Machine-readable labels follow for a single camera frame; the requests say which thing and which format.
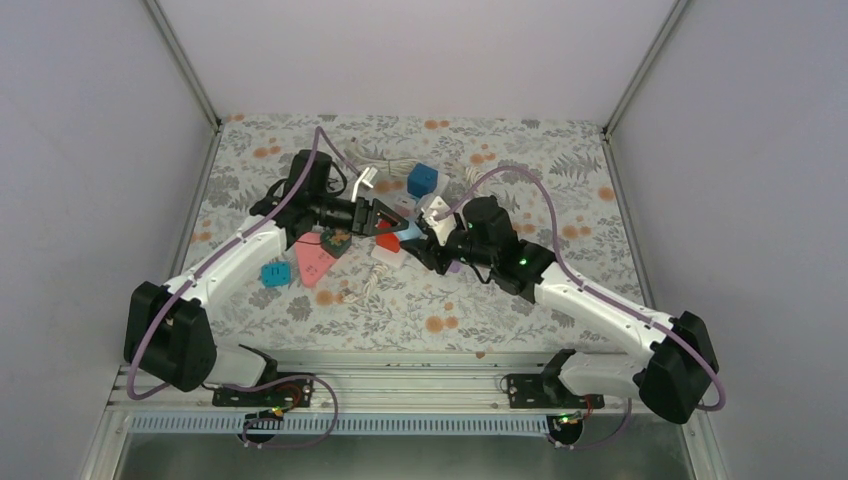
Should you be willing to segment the red cube socket adapter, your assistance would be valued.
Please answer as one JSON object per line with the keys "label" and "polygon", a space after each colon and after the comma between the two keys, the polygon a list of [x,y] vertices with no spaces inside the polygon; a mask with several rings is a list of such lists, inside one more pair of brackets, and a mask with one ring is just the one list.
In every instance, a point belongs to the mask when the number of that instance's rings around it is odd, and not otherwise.
{"label": "red cube socket adapter", "polygon": [[400,241],[396,238],[394,233],[377,235],[376,245],[391,253],[399,253],[401,251]]}

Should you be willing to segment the light blue small adapter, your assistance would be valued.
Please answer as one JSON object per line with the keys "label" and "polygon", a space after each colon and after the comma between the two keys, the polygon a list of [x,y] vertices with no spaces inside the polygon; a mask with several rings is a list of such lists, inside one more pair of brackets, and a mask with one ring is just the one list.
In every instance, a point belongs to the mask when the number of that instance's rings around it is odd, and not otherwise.
{"label": "light blue small adapter", "polygon": [[400,242],[416,240],[425,236],[425,234],[422,232],[422,229],[414,220],[411,220],[404,230],[399,230],[395,232],[394,235]]}

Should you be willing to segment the white multicolour power strip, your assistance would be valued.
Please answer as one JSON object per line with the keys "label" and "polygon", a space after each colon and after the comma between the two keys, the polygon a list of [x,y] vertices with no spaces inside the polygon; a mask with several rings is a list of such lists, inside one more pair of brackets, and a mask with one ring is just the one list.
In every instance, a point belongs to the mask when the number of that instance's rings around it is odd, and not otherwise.
{"label": "white multicolour power strip", "polygon": [[371,193],[376,195],[376,198],[388,205],[391,210],[395,211],[405,218],[409,225],[405,230],[399,232],[380,234],[376,237],[376,246],[371,251],[371,256],[392,268],[400,268],[410,255],[401,248],[402,241],[418,238],[421,230],[416,221],[422,213],[423,206],[428,204],[435,195],[441,195],[447,187],[450,177],[445,174],[439,174],[435,189],[425,194],[422,198],[413,196],[407,191],[406,181],[399,181],[398,189],[379,193],[377,188],[374,188]]}

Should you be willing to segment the blue cube socket adapter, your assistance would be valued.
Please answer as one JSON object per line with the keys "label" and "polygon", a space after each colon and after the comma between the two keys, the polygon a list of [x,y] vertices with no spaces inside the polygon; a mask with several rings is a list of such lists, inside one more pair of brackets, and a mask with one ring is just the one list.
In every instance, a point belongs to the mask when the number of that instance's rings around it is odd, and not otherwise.
{"label": "blue cube socket adapter", "polygon": [[422,198],[433,193],[439,181],[439,173],[434,168],[423,163],[416,163],[407,176],[406,190],[415,198]]}

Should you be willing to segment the black power adapter with cord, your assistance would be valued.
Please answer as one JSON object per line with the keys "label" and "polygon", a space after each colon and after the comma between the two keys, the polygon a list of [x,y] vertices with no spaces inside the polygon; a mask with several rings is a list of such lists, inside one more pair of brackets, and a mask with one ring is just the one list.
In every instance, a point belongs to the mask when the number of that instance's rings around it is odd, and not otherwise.
{"label": "black power adapter with cord", "polygon": [[339,165],[332,160],[327,163],[324,170],[325,184],[323,187],[323,194],[332,198],[340,197],[347,190],[347,176],[342,172]]}

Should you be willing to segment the cyan small socket adapter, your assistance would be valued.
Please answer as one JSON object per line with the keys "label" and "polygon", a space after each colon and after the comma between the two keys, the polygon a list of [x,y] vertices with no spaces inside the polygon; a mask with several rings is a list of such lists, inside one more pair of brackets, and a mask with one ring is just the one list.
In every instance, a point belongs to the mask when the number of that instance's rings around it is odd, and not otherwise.
{"label": "cyan small socket adapter", "polygon": [[291,265],[283,261],[263,265],[260,269],[260,281],[265,288],[290,285],[292,282]]}

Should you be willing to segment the dark green cube adapter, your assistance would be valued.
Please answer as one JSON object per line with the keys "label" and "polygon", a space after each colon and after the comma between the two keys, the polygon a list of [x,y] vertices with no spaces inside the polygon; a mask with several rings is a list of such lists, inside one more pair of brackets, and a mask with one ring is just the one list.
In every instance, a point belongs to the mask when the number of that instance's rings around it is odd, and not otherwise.
{"label": "dark green cube adapter", "polygon": [[352,234],[342,229],[326,229],[320,234],[320,246],[334,259],[340,259],[352,244]]}

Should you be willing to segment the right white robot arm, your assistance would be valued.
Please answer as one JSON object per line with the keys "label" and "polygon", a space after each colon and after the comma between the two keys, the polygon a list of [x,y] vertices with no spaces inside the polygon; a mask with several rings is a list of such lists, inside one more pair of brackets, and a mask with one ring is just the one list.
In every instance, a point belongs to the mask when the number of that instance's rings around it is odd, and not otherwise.
{"label": "right white robot arm", "polygon": [[421,236],[400,246],[427,269],[443,274],[452,263],[488,270],[502,291],[576,320],[616,343],[621,358],[566,350],[541,384],[544,399],[565,407],[578,396],[637,398],[660,418],[685,424],[717,384],[719,365],[705,321],[641,306],[561,265],[555,252],[518,237],[493,197],[449,213],[434,198],[417,221]]}

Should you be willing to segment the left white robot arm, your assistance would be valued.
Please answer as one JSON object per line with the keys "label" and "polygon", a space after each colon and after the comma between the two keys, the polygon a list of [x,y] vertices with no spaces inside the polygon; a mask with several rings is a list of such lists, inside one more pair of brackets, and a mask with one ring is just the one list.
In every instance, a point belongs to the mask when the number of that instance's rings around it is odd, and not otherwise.
{"label": "left white robot arm", "polygon": [[395,233],[409,222],[359,186],[330,187],[331,156],[302,150],[288,175],[275,182],[236,232],[184,273],[162,285],[140,284],[132,293],[124,358],[165,386],[191,392],[203,384],[236,386],[255,405],[270,402],[278,377],[268,355],[244,345],[220,344],[211,317],[220,304],[261,268],[317,227],[361,237]]}

